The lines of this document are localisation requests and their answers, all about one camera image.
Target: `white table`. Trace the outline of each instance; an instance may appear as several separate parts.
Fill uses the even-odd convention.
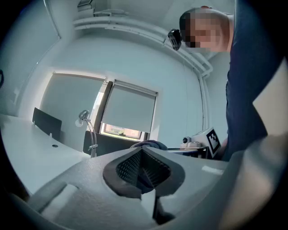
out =
[[[52,139],[29,120],[0,115],[0,127],[12,167],[31,195],[71,166],[90,158]]]

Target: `person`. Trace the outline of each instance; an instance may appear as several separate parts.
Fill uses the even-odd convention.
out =
[[[252,103],[284,57],[281,42],[285,41],[277,40],[282,26],[281,13],[275,17],[270,5],[262,4],[259,11],[259,7],[250,2],[236,0],[234,15],[203,6],[186,11],[179,20],[187,47],[230,52],[226,85],[228,137],[221,155],[224,161],[229,161],[234,152],[245,150],[255,140],[267,136]],[[267,15],[273,26],[263,26],[263,16]]]

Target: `dark cloth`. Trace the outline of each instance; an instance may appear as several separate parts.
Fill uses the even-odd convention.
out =
[[[267,135],[253,101],[277,71],[285,44],[284,22],[279,5],[236,0],[234,37],[230,52],[230,70],[226,86],[228,143],[222,160],[246,149],[252,142]]]
[[[137,144],[132,145],[130,148],[141,147],[141,146],[153,147],[153,148],[161,149],[161,150],[168,150],[166,145],[162,144],[161,142],[154,141],[154,140],[139,142]]]

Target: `silver lamp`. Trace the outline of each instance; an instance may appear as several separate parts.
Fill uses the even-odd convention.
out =
[[[81,127],[83,125],[83,121],[85,121],[88,125],[88,128],[90,130],[90,135],[91,135],[91,143],[92,145],[89,147],[88,150],[91,149],[91,158],[92,157],[96,157],[96,147],[98,146],[96,144],[96,133],[94,130],[94,127],[91,123],[91,120],[88,119],[89,117],[89,111],[88,110],[83,110],[80,114],[79,114],[79,119],[76,120],[75,125],[77,127]]]

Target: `white device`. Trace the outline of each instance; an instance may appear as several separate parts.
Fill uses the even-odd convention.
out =
[[[206,129],[204,131],[201,131],[194,136],[184,137],[181,147],[183,148],[198,147],[197,145],[199,143],[202,146],[209,147],[209,151],[211,153],[212,158],[217,154],[218,150],[221,147],[220,141],[213,127]]]

